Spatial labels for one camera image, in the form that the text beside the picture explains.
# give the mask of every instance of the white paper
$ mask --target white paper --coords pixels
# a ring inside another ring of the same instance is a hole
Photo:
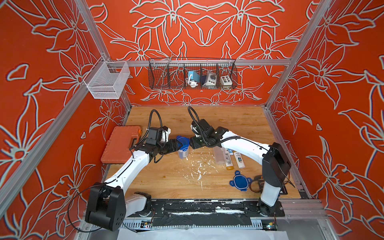
[[[286,232],[227,228],[165,229],[134,233],[119,230],[118,240],[288,240]]]

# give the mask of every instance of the blue lid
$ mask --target blue lid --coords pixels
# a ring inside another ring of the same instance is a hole
[[[180,147],[180,150],[186,151],[189,147],[189,139],[187,137],[177,136],[176,139],[179,141],[177,145]]]
[[[232,187],[236,187],[240,191],[246,191],[251,182],[252,179],[241,175],[240,171],[236,170],[235,176],[233,177],[233,180],[229,182],[229,185],[231,185]]]

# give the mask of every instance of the clear plastic container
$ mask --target clear plastic container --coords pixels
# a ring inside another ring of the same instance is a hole
[[[177,136],[176,139],[182,144],[179,151],[177,152],[179,154],[179,158],[183,159],[186,158],[189,154],[189,139],[182,136]]]
[[[214,147],[214,154],[215,154],[215,162],[217,165],[225,164],[224,148],[218,147],[218,146]]]

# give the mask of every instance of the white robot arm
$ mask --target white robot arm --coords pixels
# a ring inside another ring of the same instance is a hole
[[[188,107],[188,111],[193,120],[191,129],[195,134],[195,137],[190,139],[192,148],[203,146],[229,148],[261,164],[265,182],[258,202],[259,211],[264,216],[270,216],[276,212],[281,187],[291,168],[291,163],[281,145],[275,142],[272,145],[255,142],[223,127],[214,129],[206,120],[200,120],[192,107]],[[195,113],[197,119],[194,118],[191,111]]]
[[[104,183],[94,184],[89,194],[86,222],[115,231],[125,217],[136,212],[141,215],[150,213],[151,196],[149,194],[135,192],[128,198],[124,196],[132,181],[152,159],[155,163],[160,161],[161,158],[156,161],[156,155],[163,156],[180,149],[176,139],[168,139],[169,134],[170,129],[165,126],[148,127],[148,131],[138,142],[128,161]]]
[[[198,117],[197,120],[194,119],[191,110],[196,114],[193,108],[188,107],[193,119],[191,128],[195,133],[195,136],[190,139],[191,147],[193,149],[203,146],[229,148],[261,164],[265,183],[258,201],[259,213],[264,216],[273,216],[278,205],[280,189],[291,167],[282,147],[277,143],[268,145],[254,142],[223,127],[214,129],[204,119],[199,120]],[[141,215],[150,213],[150,195],[136,192],[126,199],[124,195],[135,177],[152,159],[155,163],[161,159],[156,161],[156,155],[163,156],[179,150],[177,140],[168,139],[169,134],[169,128],[150,127],[149,124],[145,136],[139,141],[129,160],[104,183],[97,182],[91,188],[86,222],[114,231],[120,227],[125,217],[135,212]],[[141,143],[147,135],[145,144]]]

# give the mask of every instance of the white cable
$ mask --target white cable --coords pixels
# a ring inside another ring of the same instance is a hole
[[[187,85],[189,85],[189,86],[191,86],[191,87],[194,88],[194,87],[197,86],[197,82],[195,82],[195,81],[191,81],[191,77],[192,77],[192,74],[190,74],[189,77],[188,77],[188,79],[186,78],[185,81],[188,80]]]

